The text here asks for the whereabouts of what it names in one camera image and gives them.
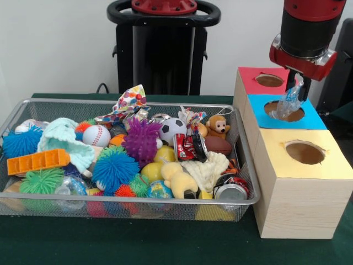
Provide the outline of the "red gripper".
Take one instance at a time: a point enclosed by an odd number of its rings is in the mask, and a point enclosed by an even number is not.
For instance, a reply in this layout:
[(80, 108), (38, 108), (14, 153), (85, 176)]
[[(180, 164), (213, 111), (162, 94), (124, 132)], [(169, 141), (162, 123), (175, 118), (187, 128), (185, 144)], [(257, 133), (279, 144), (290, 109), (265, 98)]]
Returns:
[(303, 74), (303, 80), (299, 82), (298, 100), (305, 102), (308, 97), (312, 80), (321, 81), (333, 68), (338, 53), (328, 49), (323, 55), (316, 58), (300, 58), (287, 53), (281, 47), (281, 35), (274, 38), (269, 52), (270, 60), (284, 68), (289, 69), (286, 90), (296, 85), (296, 74)]

